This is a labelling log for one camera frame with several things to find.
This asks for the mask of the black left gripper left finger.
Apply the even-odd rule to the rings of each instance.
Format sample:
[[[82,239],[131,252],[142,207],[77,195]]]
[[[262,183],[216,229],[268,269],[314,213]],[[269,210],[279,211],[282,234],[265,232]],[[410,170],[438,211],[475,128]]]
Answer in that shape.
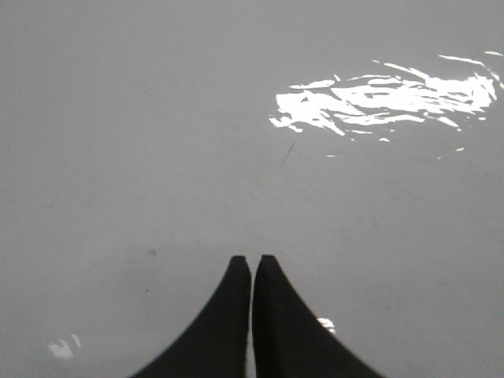
[[[198,316],[135,377],[244,377],[249,331],[251,273],[234,256]]]

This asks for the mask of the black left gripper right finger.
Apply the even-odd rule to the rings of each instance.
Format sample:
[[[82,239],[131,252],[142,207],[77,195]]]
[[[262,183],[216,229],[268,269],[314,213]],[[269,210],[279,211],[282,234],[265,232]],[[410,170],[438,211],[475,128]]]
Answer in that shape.
[[[252,338],[258,377],[380,376],[323,327],[272,255],[255,275]]]

